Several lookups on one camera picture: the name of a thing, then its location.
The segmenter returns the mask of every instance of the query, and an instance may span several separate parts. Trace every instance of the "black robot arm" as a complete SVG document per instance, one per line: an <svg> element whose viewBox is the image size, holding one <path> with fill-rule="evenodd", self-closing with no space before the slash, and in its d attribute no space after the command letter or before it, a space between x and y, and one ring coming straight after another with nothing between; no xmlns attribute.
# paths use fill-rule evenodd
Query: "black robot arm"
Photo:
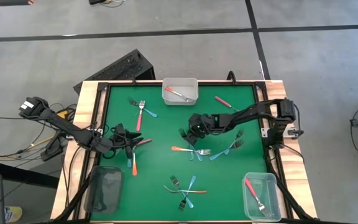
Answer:
<svg viewBox="0 0 358 224"><path fill-rule="evenodd" d="M272 105L277 107L276 117L270 113ZM181 131L181 135L194 146L198 138L204 138L207 134L226 133L238 124L259 118L265 118L273 123L273 128L267 132L267 144L269 146L282 144L286 126L296 120L294 104L285 98L258 102L233 114L193 114L189 119L187 133Z"/></svg>
<svg viewBox="0 0 358 224"><path fill-rule="evenodd" d="M118 148L124 148L128 158L132 158L133 147L141 142L143 138L137 138L141 133L132 133L124 129L122 124L118 124L110 138L104 138L102 135L91 129L81 129L67 120L59 117L48 106L48 102L39 97L27 97L26 101L19 108L19 115L32 121L46 121L57 127L59 130L74 137L75 141L84 149L106 154L110 151L116 151Z"/></svg>

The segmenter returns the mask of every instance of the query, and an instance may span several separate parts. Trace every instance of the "fork with orange handle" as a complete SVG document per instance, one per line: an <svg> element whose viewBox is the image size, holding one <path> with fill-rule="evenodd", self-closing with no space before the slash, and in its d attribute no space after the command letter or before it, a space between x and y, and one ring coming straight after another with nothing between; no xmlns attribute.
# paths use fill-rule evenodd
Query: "fork with orange handle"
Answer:
<svg viewBox="0 0 358 224"><path fill-rule="evenodd" d="M178 92L175 91L175 90L172 90L172 88L169 87L169 86L166 86L166 87L164 88L164 90L167 90L167 91L170 92L170 93L173 93L173 94L175 94L175 95L180 96L180 98L184 99L185 101L191 101L191 100L193 100L193 99L190 99L189 97L183 96L183 94L178 93Z"/></svg>
<svg viewBox="0 0 358 224"><path fill-rule="evenodd" d="M211 150L210 149L200 149L200 150L192 150L192 149L184 149L178 146L172 146L171 149L173 151L186 151L186 152L196 152L200 155L210 155Z"/></svg>

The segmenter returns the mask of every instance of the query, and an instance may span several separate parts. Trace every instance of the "floor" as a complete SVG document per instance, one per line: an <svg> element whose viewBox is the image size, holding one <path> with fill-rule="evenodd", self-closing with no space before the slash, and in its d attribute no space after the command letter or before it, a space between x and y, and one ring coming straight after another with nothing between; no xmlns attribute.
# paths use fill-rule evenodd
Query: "floor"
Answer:
<svg viewBox="0 0 358 224"><path fill-rule="evenodd" d="M28 96L65 106L76 103L78 97L71 86L133 49L139 49L154 65L157 79L217 79L225 78L229 70L238 79L262 79L261 60L265 78L283 80L288 97L301 110L305 134L300 145L318 216L358 223L358 153L349 131L349 120L358 109L358 0L250 3L255 24L244 0L128 0L114 9L90 6L87 0L36 0L32 6L0 7L0 37L8 37L0 41L0 116L17 117L18 107ZM80 36L255 29L255 25L260 30L260 44L258 40L255 44L251 32ZM308 26L314 28L294 31ZM277 27L292 28L274 29ZM37 36L73 34L80 38L34 40ZM9 37L28 37L28 41L9 41ZM0 119L0 154L27 147L41 128L33 121ZM41 139L52 134L45 130ZM358 147L358 129L354 139ZM20 163L8 162L12 166ZM43 173L60 167L60 157L21 166ZM6 192L16 185L6 182ZM51 189L23 185L7 197L6 205L24 209L18 223L45 221L54 194ZM32 200L23 200L23 196Z"/></svg>

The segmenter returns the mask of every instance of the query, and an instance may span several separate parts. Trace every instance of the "green tabletop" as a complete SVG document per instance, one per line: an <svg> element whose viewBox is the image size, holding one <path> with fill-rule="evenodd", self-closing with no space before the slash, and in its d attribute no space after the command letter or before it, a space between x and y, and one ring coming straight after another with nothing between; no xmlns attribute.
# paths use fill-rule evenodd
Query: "green tabletop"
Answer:
<svg viewBox="0 0 358 224"><path fill-rule="evenodd" d="M196 149L211 149L212 155L225 150L243 129L244 145L211 161L195 157L190 161L189 152L172 151L172 146L188 147L178 132L186 129L193 113L233 113L217 102L219 96L235 108L244 109L255 103L251 86L199 86L199 97L194 106L168 106L161 97L161 86L112 86L106 124L114 127L122 123L135 131L139 109L128 103L131 97L145 100L145 107L158 114L153 118L143 112L142 137L152 142L136 148L137 176L127 168L124 152L112 159L101 158L100 166L119 167L124 174L124 184L119 209L114 214L92 213L92 221L202 221L249 220L244 213L242 179L248 172L266 172L262 139L258 121L238 125L235 130L219 136L199 139ZM197 176L193 190L207 190L206 194L189 194L194 208L178 206L184 198L164 189L176 190L170 176L175 175L183 189L188 188L191 177Z"/></svg>

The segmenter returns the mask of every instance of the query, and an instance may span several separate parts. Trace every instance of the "clear plastic container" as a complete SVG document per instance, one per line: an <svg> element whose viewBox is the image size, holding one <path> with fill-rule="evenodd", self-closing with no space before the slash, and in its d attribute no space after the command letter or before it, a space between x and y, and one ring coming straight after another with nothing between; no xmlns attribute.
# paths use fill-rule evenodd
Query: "clear plastic container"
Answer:
<svg viewBox="0 0 358 224"><path fill-rule="evenodd" d="M191 100L185 101L182 97L165 90L166 86ZM164 78L162 80L162 98L166 105L195 105L198 99L198 80L195 78Z"/></svg>
<svg viewBox="0 0 358 224"><path fill-rule="evenodd" d="M268 217L259 210L258 202L248 186L246 186L246 178L251 183L260 202L265 205L265 211L270 214ZM277 198L277 181L273 174L247 173L242 180L242 194L244 198L244 212L251 220L261 222L277 222L281 220Z"/></svg>
<svg viewBox="0 0 358 224"><path fill-rule="evenodd" d="M85 211L113 214L119 207L123 178L118 167L94 167L84 203Z"/></svg>

